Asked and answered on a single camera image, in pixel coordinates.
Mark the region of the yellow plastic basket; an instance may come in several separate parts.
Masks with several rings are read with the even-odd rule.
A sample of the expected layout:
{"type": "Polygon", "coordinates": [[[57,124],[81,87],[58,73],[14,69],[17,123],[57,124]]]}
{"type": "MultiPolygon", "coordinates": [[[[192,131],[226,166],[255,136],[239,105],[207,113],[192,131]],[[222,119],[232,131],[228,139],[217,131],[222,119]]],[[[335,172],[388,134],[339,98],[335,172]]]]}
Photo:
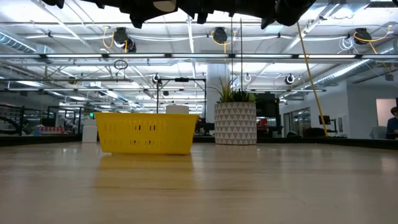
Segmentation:
{"type": "Polygon", "coordinates": [[[96,113],[101,150],[123,154],[187,155],[196,114],[96,113]]]}

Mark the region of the long ceiling light strip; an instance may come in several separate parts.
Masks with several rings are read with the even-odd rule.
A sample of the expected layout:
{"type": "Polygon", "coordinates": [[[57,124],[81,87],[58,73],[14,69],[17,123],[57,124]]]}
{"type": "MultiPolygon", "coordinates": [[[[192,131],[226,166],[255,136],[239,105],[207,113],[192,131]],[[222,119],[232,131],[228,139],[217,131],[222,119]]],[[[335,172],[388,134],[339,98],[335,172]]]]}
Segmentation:
{"type": "Polygon", "coordinates": [[[398,59],[398,54],[0,54],[0,58],[243,58],[243,59],[398,59]]]}

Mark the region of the potted plant in patterned pot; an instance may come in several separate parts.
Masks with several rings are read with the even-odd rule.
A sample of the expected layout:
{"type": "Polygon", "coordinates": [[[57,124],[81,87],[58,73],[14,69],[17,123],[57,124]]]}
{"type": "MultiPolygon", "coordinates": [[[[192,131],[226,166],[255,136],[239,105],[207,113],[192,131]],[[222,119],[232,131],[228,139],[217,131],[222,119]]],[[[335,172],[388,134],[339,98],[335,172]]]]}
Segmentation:
{"type": "Polygon", "coordinates": [[[214,86],[220,98],[215,105],[215,143],[249,146],[257,143],[256,99],[246,90],[234,89],[233,80],[214,86]]]}

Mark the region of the black cabinet machine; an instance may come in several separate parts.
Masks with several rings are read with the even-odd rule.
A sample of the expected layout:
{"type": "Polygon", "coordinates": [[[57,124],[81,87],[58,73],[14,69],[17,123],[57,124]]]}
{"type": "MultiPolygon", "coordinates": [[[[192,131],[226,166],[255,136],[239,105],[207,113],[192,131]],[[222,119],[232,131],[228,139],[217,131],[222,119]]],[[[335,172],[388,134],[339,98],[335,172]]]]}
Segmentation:
{"type": "Polygon", "coordinates": [[[275,138],[281,133],[281,116],[279,111],[279,99],[270,92],[255,93],[257,137],[275,138]]]}

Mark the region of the red box row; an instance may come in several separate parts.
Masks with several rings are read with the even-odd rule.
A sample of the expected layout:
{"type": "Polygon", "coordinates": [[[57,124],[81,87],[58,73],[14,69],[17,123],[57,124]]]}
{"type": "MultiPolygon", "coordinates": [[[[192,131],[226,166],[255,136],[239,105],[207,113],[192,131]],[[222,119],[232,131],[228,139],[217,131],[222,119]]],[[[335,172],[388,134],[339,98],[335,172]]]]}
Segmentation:
{"type": "Polygon", "coordinates": [[[43,134],[65,134],[64,127],[51,127],[51,126],[37,126],[34,129],[34,134],[43,135],[43,134]]]}

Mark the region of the black monitor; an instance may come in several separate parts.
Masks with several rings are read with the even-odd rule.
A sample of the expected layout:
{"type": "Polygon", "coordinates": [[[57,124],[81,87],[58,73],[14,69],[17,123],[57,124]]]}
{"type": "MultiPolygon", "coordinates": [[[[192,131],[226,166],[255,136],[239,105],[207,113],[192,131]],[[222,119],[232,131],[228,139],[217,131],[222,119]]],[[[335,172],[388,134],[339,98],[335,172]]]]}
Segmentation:
{"type": "Polygon", "coordinates": [[[328,133],[337,133],[337,124],[336,124],[336,119],[331,119],[330,116],[323,115],[319,116],[319,122],[321,125],[326,126],[326,130],[328,133]]]}

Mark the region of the white chair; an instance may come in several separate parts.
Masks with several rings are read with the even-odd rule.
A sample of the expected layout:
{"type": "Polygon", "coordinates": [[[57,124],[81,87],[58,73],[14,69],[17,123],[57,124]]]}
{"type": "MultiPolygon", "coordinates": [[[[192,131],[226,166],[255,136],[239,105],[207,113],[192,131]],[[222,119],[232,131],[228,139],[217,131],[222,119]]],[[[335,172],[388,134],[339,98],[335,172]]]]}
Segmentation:
{"type": "Polygon", "coordinates": [[[371,139],[386,139],[387,127],[386,126],[375,126],[371,129],[371,139]]]}

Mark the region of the person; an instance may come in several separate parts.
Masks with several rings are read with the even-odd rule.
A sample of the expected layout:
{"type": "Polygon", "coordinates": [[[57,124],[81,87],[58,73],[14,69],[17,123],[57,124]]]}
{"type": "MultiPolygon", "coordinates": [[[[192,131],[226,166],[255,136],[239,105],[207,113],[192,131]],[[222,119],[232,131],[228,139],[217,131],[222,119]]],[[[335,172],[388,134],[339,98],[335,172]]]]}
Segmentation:
{"type": "Polygon", "coordinates": [[[398,137],[398,106],[391,109],[393,115],[387,122],[386,139],[395,139],[398,137]]]}

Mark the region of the silver ventilation duct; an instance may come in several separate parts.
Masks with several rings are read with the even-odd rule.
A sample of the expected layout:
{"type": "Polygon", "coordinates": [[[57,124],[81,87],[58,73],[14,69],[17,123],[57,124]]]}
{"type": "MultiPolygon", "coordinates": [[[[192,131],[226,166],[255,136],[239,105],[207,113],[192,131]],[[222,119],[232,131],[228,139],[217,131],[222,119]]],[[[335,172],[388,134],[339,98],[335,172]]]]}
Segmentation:
{"type": "Polygon", "coordinates": [[[363,55],[360,60],[339,65],[321,75],[314,81],[316,86],[328,86],[373,68],[380,60],[398,60],[398,37],[376,47],[376,55],[363,55]]]}

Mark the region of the black aluminium table frame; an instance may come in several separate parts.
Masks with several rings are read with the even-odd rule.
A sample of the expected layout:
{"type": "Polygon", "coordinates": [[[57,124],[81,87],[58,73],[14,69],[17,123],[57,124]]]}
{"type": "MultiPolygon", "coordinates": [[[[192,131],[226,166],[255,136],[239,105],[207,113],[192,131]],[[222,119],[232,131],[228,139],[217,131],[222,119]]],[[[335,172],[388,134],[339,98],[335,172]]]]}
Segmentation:
{"type": "MultiPolygon", "coordinates": [[[[81,142],[82,135],[50,136],[0,136],[0,147],[29,144],[50,144],[81,142]]],[[[398,151],[398,140],[388,139],[348,139],[348,138],[260,138],[258,144],[331,144],[337,146],[365,147],[398,151]]]]}

